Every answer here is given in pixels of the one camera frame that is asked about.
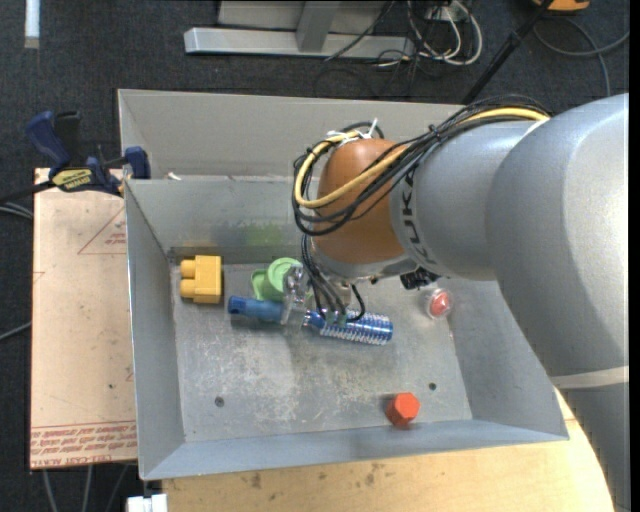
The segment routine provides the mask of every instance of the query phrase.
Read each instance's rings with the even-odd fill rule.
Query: wooden board
[[[598,460],[560,397],[569,441],[165,480],[172,512],[609,512]]]

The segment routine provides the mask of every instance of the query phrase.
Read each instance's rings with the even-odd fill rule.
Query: blue clamp
[[[65,192],[94,190],[121,195],[122,181],[111,175],[109,165],[130,165],[131,177],[135,179],[149,179],[151,177],[149,160],[140,146],[127,148],[124,157],[107,163],[90,156],[84,167],[69,167],[71,156],[56,134],[54,116],[51,111],[41,112],[34,116],[27,124],[26,133],[36,149],[53,160],[54,166],[49,170],[49,181]]]

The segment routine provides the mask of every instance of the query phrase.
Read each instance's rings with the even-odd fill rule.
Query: orange block
[[[420,400],[413,393],[398,393],[387,405],[387,418],[396,427],[403,427],[418,416]]]

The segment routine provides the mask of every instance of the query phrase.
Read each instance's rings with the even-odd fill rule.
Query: yellow toy block
[[[180,263],[180,296],[202,304],[219,304],[222,299],[222,258],[196,256]]]

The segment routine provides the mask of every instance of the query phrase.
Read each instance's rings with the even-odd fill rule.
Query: cardboard
[[[135,460],[124,202],[35,196],[30,467]]]

